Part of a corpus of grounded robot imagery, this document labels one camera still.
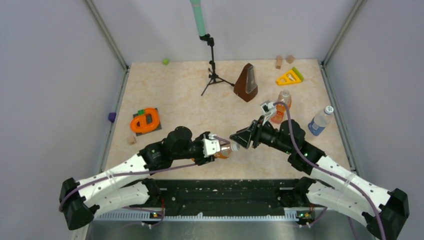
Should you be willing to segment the white cap of bottle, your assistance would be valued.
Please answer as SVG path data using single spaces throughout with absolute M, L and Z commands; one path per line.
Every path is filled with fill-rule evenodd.
M 233 143 L 233 144 L 231 145 L 231 150 L 232 150 L 233 152 L 237 152 L 237 151 L 239 151 L 239 150 L 240 150 L 240 148 L 241 148 L 241 146 L 240 146 L 238 143 Z

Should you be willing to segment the orange tea bottle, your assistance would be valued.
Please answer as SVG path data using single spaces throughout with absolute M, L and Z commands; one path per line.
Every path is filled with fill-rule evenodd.
M 231 149 L 232 143 L 222 146 L 221 151 L 217 152 L 214 157 L 219 159 L 228 159 L 230 154 L 233 153 Z
M 288 108 L 290 108 L 292 104 L 292 96 L 290 91 L 286 89 L 281 91 L 278 95 L 277 102 L 284 102 L 288 106 Z M 277 104 L 275 107 L 276 107 L 276 113 L 271 118 L 270 121 L 275 124 L 281 124 L 284 120 L 286 108 L 284 107 L 283 104 Z

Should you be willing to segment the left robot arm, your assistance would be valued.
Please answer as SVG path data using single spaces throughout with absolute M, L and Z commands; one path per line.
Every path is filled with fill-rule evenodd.
M 85 179 L 66 179 L 60 190 L 59 212 L 67 228 L 80 229 L 96 217 L 124 207 L 156 206 L 161 194 L 152 175 L 174 170 L 175 160 L 192 159 L 197 166 L 213 162 L 221 149 L 219 138 L 209 131 L 195 139 L 192 136 L 189 128 L 178 126 L 115 167 Z

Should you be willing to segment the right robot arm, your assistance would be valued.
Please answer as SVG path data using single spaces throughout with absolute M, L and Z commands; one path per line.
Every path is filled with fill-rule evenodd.
M 274 128 L 262 118 L 230 135 L 243 148 L 267 145 L 289 155 L 288 162 L 307 174 L 293 192 L 299 206 L 309 203 L 337 211 L 366 227 L 380 240 L 396 240 L 410 215 L 408 195 L 390 191 L 356 175 L 305 140 L 305 131 L 295 120 Z

